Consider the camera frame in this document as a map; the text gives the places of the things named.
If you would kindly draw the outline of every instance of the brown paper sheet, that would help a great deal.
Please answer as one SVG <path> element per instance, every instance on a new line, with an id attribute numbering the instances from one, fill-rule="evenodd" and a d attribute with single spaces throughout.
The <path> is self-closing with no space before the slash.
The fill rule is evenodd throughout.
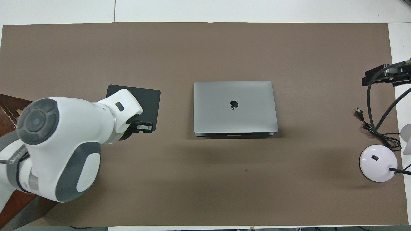
<path id="1" fill-rule="evenodd" d="M 390 62 L 386 24 L 4 26 L 2 94 L 95 102 L 109 84 L 162 94 L 157 130 L 103 146 L 91 189 L 33 224 L 407 224 L 403 176 L 375 183 L 358 165 L 381 144 L 353 116 L 366 109 L 361 78 Z M 196 81 L 272 81 L 280 132 L 195 137 Z M 375 120 L 394 97 L 373 87 Z M 381 132 L 397 131 L 393 110 Z"/>

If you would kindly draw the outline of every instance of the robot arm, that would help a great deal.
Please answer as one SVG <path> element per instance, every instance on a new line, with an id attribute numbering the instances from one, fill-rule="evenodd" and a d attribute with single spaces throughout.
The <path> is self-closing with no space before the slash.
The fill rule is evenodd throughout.
<path id="1" fill-rule="evenodd" d="M 0 211 L 14 189 L 57 202 L 83 194 L 97 175 L 100 145 L 118 141 L 142 112 L 126 89 L 96 103 L 64 97 L 31 103 L 17 130 L 0 138 Z"/>

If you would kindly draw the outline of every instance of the white lamp base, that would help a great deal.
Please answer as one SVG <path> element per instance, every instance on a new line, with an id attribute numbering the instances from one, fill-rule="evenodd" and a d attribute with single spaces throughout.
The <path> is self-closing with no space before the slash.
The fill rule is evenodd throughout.
<path id="1" fill-rule="evenodd" d="M 397 158 L 386 146 L 371 145 L 361 153 L 360 168 L 368 179 L 385 182 L 394 176 L 388 168 L 397 168 Z"/>

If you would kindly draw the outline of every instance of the black mouse pad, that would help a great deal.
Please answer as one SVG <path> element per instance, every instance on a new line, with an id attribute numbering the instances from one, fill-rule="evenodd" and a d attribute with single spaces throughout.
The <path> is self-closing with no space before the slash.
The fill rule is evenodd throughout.
<path id="1" fill-rule="evenodd" d="M 123 88 L 131 92 L 143 108 L 143 113 L 138 116 L 138 120 L 153 123 L 152 130 L 155 131 L 157 125 L 158 108 L 160 105 L 160 91 L 147 88 L 109 85 L 107 87 L 106 97 L 109 97 Z"/>

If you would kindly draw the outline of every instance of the laptop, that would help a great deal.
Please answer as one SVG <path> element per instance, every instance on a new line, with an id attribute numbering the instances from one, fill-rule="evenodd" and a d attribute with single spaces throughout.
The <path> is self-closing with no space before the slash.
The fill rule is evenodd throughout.
<path id="1" fill-rule="evenodd" d="M 194 83 L 196 136 L 271 136 L 277 131 L 270 81 Z"/>

